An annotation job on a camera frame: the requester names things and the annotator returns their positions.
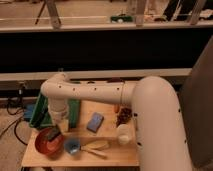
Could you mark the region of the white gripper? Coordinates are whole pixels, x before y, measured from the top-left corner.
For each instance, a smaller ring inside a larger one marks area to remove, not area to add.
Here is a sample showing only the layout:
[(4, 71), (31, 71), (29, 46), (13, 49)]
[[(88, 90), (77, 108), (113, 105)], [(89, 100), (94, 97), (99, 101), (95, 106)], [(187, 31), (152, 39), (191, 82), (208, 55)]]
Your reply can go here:
[(69, 130), (69, 120), (67, 112), (52, 112), (50, 114), (52, 123), (59, 127), (62, 133), (66, 133)]

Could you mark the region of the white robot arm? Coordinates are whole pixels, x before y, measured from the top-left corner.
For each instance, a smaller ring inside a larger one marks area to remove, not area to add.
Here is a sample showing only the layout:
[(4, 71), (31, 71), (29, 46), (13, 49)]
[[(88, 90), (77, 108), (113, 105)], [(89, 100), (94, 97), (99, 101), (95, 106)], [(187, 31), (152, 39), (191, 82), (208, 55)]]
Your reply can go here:
[(58, 123), (69, 99), (130, 107), (136, 116), (140, 171), (192, 171), (183, 116), (172, 85), (157, 76), (137, 82), (74, 84), (57, 73), (41, 85), (48, 111)]

